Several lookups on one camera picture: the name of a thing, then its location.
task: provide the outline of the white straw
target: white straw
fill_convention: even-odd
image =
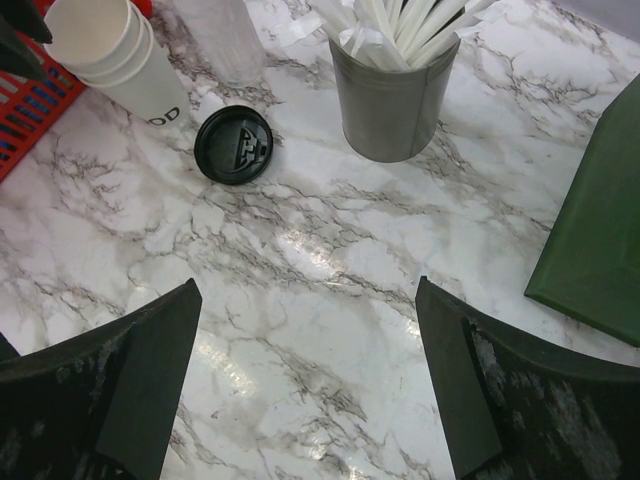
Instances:
[[[335,43],[336,45],[340,45],[340,33],[338,33],[338,31],[333,28],[333,26],[329,23],[325,23],[322,26],[322,30],[324,30],[324,33],[327,34],[327,37],[329,37],[333,43]]]
[[[408,48],[401,50],[405,58],[411,58],[433,37],[438,30],[464,7],[469,0],[444,0],[429,14]]]
[[[353,11],[353,4],[355,3],[355,0],[341,0],[340,3],[342,3],[342,9],[344,10],[345,15],[347,15],[349,22],[356,23],[358,21],[358,17],[356,17],[356,12]]]
[[[416,25],[422,25],[435,2],[436,0],[409,0],[400,14],[398,28],[396,29],[396,40],[400,38],[400,35],[406,29],[414,29]]]
[[[367,66],[387,72],[409,70],[409,64],[400,56],[385,35],[377,29],[363,27],[345,30],[338,45],[350,56]]]
[[[442,29],[435,37],[429,40],[420,50],[410,58],[409,65],[412,68],[426,67],[431,61],[444,53],[455,42],[458,41],[456,30],[469,28],[477,25],[482,20],[476,15],[482,10],[489,8],[496,0],[480,0],[473,8],[464,15],[455,19],[446,28]]]
[[[396,49],[394,40],[381,31],[376,15],[372,13],[378,11],[383,19],[387,20],[383,4],[380,3],[379,6],[383,8],[374,7],[371,0],[357,0],[354,3],[354,11],[358,17],[354,47],[360,45],[362,51],[366,52],[375,66],[381,70],[393,72],[409,70],[409,64]]]
[[[430,14],[429,12],[431,12],[431,9],[433,8],[433,5],[435,3],[436,0],[426,0],[424,3],[422,3],[420,5],[421,10],[416,14],[412,14],[410,20],[405,24],[404,28],[402,28],[402,31],[398,35],[398,41],[396,42],[396,44],[398,45],[398,50],[405,58],[409,58],[408,55],[405,54],[405,52],[412,45],[416,34],[425,22],[425,19],[428,18]]]
[[[309,6],[322,15],[334,30],[341,32],[355,27],[346,9],[335,0],[309,0]]]
[[[387,16],[389,17],[389,25],[391,26],[394,38],[398,28],[398,20],[400,20],[401,11],[402,0],[387,0]]]
[[[387,37],[393,45],[395,45],[394,32],[391,30],[391,24],[389,23],[389,17],[384,8],[382,0],[362,0],[367,4],[369,13],[378,24],[380,31]]]

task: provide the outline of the wrapped straw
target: wrapped straw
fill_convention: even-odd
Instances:
[[[296,43],[298,40],[308,37],[324,25],[325,21],[322,16],[318,12],[312,10],[306,15],[294,20],[289,25],[276,26],[275,30],[278,40],[280,41],[280,45],[282,47],[288,47]]]
[[[481,21],[493,22],[504,15],[505,7],[495,5],[496,0],[480,0],[464,15],[460,16],[440,33],[434,36],[420,48],[410,59],[412,68],[422,68],[458,41],[458,37],[469,35],[478,31],[475,27]]]
[[[456,13],[462,10],[468,1],[469,0],[444,0],[440,2],[433,11],[429,13],[419,30],[417,30],[416,35],[411,39],[410,45],[402,49],[404,58],[411,58],[415,55],[418,50],[420,50],[420,47],[438,33],[438,30],[446,25]]]
[[[341,32],[355,27],[355,17],[349,18],[348,10],[337,0],[309,0],[308,3],[333,27],[332,30]]]
[[[413,0],[407,4],[402,16],[400,17],[400,33],[397,35],[398,50],[405,58],[409,58],[405,55],[407,49],[411,46],[413,39],[420,30],[423,22],[431,12],[436,0]]]
[[[362,3],[384,36],[391,41],[391,44],[395,44],[391,23],[389,23],[389,17],[382,0],[362,0]]]
[[[361,48],[373,61],[374,65],[372,66],[391,72],[403,72],[409,70],[409,64],[407,61],[402,57],[402,55],[400,55],[400,52],[398,52],[393,44],[393,40],[389,39],[380,30],[377,22],[369,15],[369,11],[365,4],[366,2],[358,2],[354,5],[354,8],[356,15],[360,20],[358,22],[358,26],[360,28],[358,43],[361,42]]]
[[[402,0],[387,0],[387,16],[389,17],[389,25],[391,26],[391,31],[394,32],[394,36],[398,29],[401,11]]]

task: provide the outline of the white marble surface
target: white marble surface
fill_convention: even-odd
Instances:
[[[218,85],[156,2],[193,103],[150,130],[83,94],[0,187],[1,328],[26,354],[194,277],[204,297],[163,479],[453,478],[416,323],[421,275],[557,344],[640,353],[523,297],[595,122],[640,46],[546,1],[465,41],[441,127],[406,163],[353,154],[321,35],[283,50],[302,0],[251,0],[256,88]],[[257,181],[213,185],[197,126],[223,104],[278,140]]]

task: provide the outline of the white paper cup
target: white paper cup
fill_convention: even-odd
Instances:
[[[129,0],[56,0],[44,17],[53,35],[44,48],[77,75],[105,72],[135,47],[141,17]]]
[[[133,50],[129,52],[129,55],[127,55],[125,59],[122,60],[122,62],[103,73],[97,73],[95,75],[83,75],[81,73],[74,72],[73,70],[69,70],[71,73],[75,74],[82,82],[105,85],[111,84],[121,80],[142,64],[149,51],[149,46],[151,45],[153,35],[150,34],[149,28],[147,28],[146,26],[149,21],[142,16],[135,5],[133,7],[136,15],[140,16],[141,25],[140,34],[138,35],[138,40],[133,47]]]
[[[189,114],[189,96],[173,70],[169,59],[153,36],[142,64],[120,80],[100,84],[83,81],[151,125],[169,127],[181,123]]]

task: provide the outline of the black coffee cup lid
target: black coffee cup lid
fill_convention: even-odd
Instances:
[[[194,155],[198,167],[214,182],[248,183],[269,165],[273,133],[255,110],[233,106],[211,115],[200,127]]]

